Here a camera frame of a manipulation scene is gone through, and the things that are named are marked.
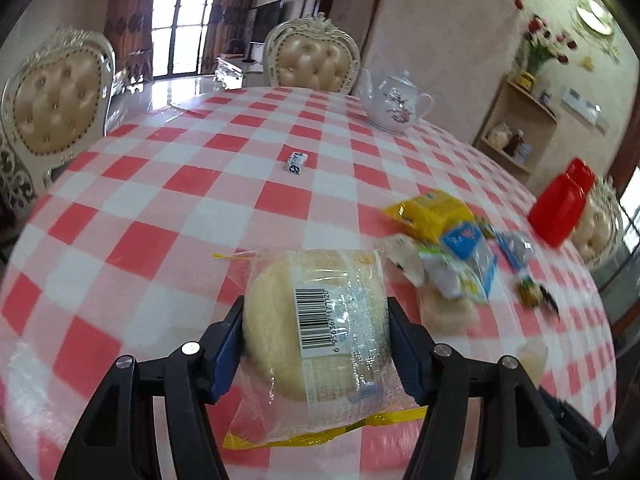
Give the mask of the white triangular snack packet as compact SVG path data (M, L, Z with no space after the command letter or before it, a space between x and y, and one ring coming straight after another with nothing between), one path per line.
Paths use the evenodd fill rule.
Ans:
M548 346L541 338L529 339L516 349L516 357L536 388L544 377L548 354Z

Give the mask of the green ginkgo snack packet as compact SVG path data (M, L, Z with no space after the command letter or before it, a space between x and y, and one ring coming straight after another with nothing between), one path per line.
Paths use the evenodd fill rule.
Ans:
M418 251L428 280L447 299L466 299L476 304L487 301L478 276L463 261L436 246L424 246Z

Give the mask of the small blue clear packet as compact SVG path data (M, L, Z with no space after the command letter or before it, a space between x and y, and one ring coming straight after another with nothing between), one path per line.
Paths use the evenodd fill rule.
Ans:
M497 234L497 244L515 272L527 268L534 254L534 244L527 235L520 231L500 232Z

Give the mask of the blue monkey snack bag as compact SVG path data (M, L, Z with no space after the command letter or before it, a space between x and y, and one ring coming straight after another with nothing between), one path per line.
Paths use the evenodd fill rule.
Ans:
M446 232L439 241L473 271L480 282L480 302L486 302L497 270L497 256L489 247L480 227L471 221L462 222Z

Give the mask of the round bread clear package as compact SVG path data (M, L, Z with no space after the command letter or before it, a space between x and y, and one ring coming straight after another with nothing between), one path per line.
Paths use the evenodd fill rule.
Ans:
M382 255L365 249L228 255L242 289L239 451L326 443L422 418L392 361Z

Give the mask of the yellow snack bag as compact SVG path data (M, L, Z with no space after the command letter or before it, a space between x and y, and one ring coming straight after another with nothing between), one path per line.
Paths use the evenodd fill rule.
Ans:
M402 200L383 212L407 235L427 243L438 243L449 231L475 219L466 203L441 190Z

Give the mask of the white nut snack packet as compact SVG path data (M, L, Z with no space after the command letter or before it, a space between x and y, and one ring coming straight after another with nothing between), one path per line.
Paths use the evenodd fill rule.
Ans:
M383 240L383 252L404 278L415 288L425 283L425 271L419 256L419 246L408 235L394 234Z

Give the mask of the clear wrapped biscuit pack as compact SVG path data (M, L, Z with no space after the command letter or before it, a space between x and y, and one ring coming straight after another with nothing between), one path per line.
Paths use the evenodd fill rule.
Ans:
M447 299L432 284L416 291L421 324L432 334L462 336L480 325L475 304L463 297Z

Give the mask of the cream tufted chair right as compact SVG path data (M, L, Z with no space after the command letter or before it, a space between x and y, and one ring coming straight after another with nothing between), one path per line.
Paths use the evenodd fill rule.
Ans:
M596 177L570 240L590 271L613 258L623 240L623 218L612 177Z

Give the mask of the cream tufted chair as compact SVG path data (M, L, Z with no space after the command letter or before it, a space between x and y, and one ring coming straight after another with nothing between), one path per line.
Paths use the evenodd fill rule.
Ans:
M613 258L623 240L623 218L612 177L596 177L570 240L590 271Z
M361 67L351 36L323 13L293 18L270 30L262 68L270 87L305 88L347 96Z
M106 136L115 52L99 32L62 27L1 92L1 196L26 219L52 171Z

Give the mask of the red thermos jug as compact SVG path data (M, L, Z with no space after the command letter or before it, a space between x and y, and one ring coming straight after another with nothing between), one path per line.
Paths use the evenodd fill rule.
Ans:
M527 215L534 232L550 247L560 247L582 216L596 175L580 158L570 161L542 192Z

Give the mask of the wooden corner shelf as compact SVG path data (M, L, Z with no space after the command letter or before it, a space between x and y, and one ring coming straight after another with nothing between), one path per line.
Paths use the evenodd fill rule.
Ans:
M557 126L548 107L503 75L473 146L538 194L538 171Z

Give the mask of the small white candy wrapper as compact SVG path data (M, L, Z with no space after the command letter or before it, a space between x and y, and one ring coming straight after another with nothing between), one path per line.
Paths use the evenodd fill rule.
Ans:
M308 154L304 152L294 151L288 155L288 159L285 163L285 169L292 174L300 174L306 162L308 160Z

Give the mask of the cream tufted chair left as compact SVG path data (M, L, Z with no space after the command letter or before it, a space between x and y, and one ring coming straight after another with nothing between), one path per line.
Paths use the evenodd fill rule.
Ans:
M52 171L106 136L115 52L99 32L62 27L1 92L1 196L26 219Z

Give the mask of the white floral teapot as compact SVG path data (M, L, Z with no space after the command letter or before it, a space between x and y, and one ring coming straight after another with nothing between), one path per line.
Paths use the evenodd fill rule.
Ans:
M408 70L384 76L375 84L370 70L363 68L359 77L360 105L367 120L380 130L401 134L431 113L435 101L421 92L410 80Z

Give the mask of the white tv cabinet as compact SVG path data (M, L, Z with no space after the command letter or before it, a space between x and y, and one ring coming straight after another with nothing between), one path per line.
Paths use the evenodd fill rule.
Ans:
M218 56L215 77L227 90L265 87L266 80L262 64L245 63L240 58Z

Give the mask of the red flower bouquet vase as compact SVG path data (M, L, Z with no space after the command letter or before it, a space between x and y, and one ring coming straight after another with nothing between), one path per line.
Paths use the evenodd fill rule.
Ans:
M520 44L514 55L513 81L530 93L544 64L556 61L567 65L570 62L568 52L575 51L578 45L567 30L552 32L547 21L538 14L532 14L523 24Z

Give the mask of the window with curtains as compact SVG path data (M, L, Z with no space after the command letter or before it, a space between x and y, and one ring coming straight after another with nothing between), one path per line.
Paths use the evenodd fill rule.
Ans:
M153 0L154 78L191 76L201 69L214 0Z

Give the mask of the wall television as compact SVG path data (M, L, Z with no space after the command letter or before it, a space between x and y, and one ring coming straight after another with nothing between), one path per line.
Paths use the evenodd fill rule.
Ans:
M255 6L248 14L248 41L263 44L271 29L284 21L285 0L274 0Z

